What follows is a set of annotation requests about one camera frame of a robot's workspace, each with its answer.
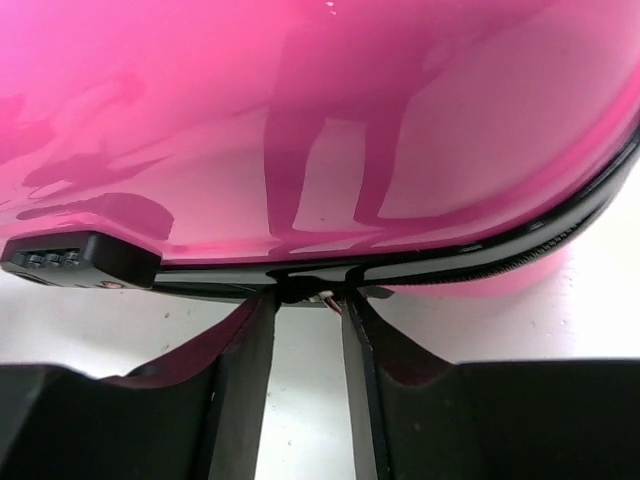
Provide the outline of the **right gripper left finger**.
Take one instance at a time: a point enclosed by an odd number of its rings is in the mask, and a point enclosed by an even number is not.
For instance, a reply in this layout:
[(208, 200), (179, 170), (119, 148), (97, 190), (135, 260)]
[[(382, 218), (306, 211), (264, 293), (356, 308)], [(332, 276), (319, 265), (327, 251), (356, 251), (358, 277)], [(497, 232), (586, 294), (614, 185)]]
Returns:
[(5, 479), (251, 479), (278, 303), (271, 291), (124, 376), (1, 369)]

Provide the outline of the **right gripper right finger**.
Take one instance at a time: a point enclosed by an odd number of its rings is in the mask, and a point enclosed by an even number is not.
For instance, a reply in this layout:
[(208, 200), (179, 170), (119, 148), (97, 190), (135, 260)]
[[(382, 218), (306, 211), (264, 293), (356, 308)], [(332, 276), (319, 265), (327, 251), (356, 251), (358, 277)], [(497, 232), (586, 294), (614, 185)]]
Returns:
[(635, 360), (453, 364), (359, 293), (342, 337), (360, 479), (635, 479)]

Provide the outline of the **pink hard-shell suitcase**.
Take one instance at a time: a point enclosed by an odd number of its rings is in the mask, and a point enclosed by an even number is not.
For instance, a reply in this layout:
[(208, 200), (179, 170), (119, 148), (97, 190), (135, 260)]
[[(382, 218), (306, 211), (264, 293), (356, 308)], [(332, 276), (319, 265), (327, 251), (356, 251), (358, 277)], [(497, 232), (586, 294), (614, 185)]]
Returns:
[(635, 1), (1, 5), (1, 266), (40, 285), (484, 279), (638, 154)]

